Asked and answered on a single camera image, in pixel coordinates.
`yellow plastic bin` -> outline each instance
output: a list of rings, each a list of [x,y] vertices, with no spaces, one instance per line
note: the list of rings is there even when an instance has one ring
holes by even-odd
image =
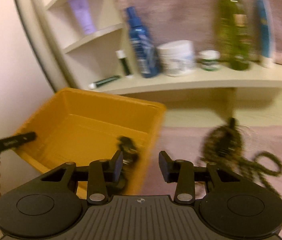
[[[145,177],[151,149],[165,112],[160,103],[66,88],[56,93],[17,131],[34,131],[37,139],[15,152],[41,173],[72,161],[86,166],[110,159],[119,136],[132,138],[140,152],[125,192],[137,195]],[[77,195],[86,198],[86,182]]]

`metal screw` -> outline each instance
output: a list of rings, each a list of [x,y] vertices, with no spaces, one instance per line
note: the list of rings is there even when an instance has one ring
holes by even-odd
[[[190,201],[192,199],[192,196],[187,193],[182,193],[177,196],[177,199],[180,201]]]
[[[94,193],[92,195],[90,195],[89,199],[91,199],[92,201],[101,201],[104,200],[105,196],[103,194],[100,193]]]

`white jar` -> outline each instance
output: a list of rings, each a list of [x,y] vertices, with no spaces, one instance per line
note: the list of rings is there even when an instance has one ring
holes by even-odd
[[[203,50],[199,52],[201,67],[207,71],[215,71],[221,68],[219,64],[220,52],[216,50]]]
[[[172,41],[158,46],[158,53],[167,76],[190,74],[195,65],[192,41]]]

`spray bottle cap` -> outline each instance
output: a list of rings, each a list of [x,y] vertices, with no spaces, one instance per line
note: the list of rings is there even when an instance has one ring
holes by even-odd
[[[126,8],[126,12],[128,15],[128,22],[129,25],[131,26],[131,28],[137,27],[137,26],[141,26],[142,22],[140,17],[137,16],[137,12],[136,9],[134,8],[134,6],[130,6],[128,8]]]

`blue spray bottle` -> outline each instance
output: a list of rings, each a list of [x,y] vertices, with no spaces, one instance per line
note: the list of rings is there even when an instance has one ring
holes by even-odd
[[[134,48],[140,72],[143,77],[151,78],[159,73],[159,60],[148,29],[137,16],[134,6],[126,8],[130,25],[130,42]]]

